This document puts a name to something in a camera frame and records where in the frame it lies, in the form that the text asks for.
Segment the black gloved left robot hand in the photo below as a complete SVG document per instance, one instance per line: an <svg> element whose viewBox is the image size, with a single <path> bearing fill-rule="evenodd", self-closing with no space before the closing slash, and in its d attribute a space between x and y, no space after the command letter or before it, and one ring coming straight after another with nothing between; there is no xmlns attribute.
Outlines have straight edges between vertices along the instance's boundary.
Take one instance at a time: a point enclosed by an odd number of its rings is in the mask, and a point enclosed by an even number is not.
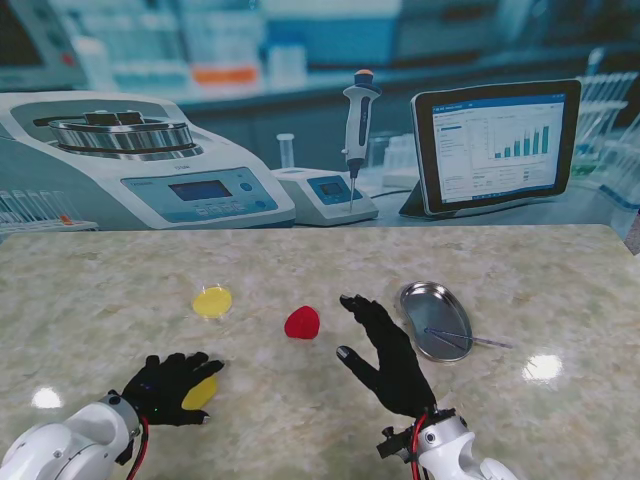
<svg viewBox="0 0 640 480"><path fill-rule="evenodd" d="M201 409L187 410L183 401L194 387L224 366L223 361L211 360L204 352L189 356L173 353L164 360L150 355L127 383L121 397L150 425L202 425L209 420L208 413Z"/></svg>

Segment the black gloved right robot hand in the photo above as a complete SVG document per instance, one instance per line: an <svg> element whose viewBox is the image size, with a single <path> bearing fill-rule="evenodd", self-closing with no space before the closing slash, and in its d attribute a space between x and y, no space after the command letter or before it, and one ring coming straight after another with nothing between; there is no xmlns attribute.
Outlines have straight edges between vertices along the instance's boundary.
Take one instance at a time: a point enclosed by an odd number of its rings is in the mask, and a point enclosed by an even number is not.
<svg viewBox="0 0 640 480"><path fill-rule="evenodd" d="M379 366L373 367L345 345L336 349L340 361L390 412L414 419L434 413L436 398L422 373L409 336L376 301L360 295L343 295L340 303L364 328L376 349Z"/></svg>

